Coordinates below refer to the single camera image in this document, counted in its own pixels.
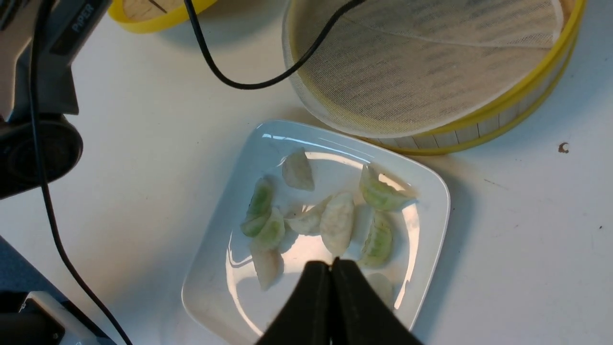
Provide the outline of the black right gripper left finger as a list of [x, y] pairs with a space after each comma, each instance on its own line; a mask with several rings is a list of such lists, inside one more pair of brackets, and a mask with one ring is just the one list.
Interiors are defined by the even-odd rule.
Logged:
[[258, 339], [259, 345], [328, 345], [331, 275], [328, 264], [307, 262], [289, 299]]

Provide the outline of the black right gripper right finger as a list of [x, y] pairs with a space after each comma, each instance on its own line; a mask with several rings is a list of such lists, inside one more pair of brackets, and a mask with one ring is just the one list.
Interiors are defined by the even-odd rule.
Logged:
[[356, 262], [335, 258], [331, 265], [332, 345], [420, 345], [374, 292]]

